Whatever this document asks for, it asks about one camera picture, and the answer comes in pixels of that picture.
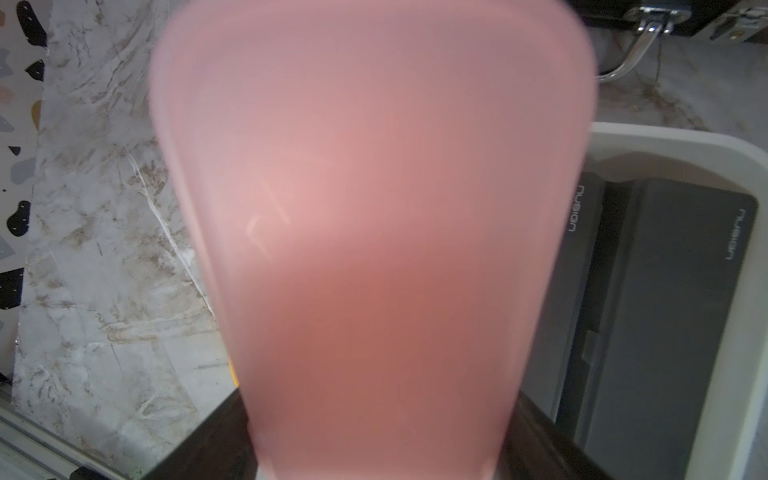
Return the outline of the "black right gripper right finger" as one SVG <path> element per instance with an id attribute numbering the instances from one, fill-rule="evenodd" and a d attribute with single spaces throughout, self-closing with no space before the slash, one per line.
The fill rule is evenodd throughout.
<path id="1" fill-rule="evenodd" d="M 609 480 L 610 476 L 520 393 L 499 456 L 497 478 Z"/>

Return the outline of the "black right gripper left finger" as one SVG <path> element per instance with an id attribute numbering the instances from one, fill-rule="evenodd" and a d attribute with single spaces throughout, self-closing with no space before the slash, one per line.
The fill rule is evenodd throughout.
<path id="1" fill-rule="evenodd" d="M 256 479 L 258 463 L 247 427 L 245 405 L 235 389 L 144 479 Z"/>

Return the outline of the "dark grey pencil case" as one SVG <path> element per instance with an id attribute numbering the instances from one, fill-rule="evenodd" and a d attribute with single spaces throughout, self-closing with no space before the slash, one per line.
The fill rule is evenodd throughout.
<path id="1" fill-rule="evenodd" d="M 556 423 L 610 477 L 685 476 L 757 212 L 673 180 L 606 186 Z"/>
<path id="2" fill-rule="evenodd" d="M 562 397 L 604 190 L 598 175 L 580 176 L 522 382 L 522 392 L 551 420 L 557 417 Z"/>

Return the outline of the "pink pencil case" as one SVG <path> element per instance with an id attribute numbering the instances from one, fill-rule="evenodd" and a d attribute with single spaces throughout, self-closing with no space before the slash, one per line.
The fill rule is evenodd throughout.
<path id="1" fill-rule="evenodd" d="M 192 1 L 153 125 L 272 479 L 490 479 L 596 107 L 561 1 Z"/>

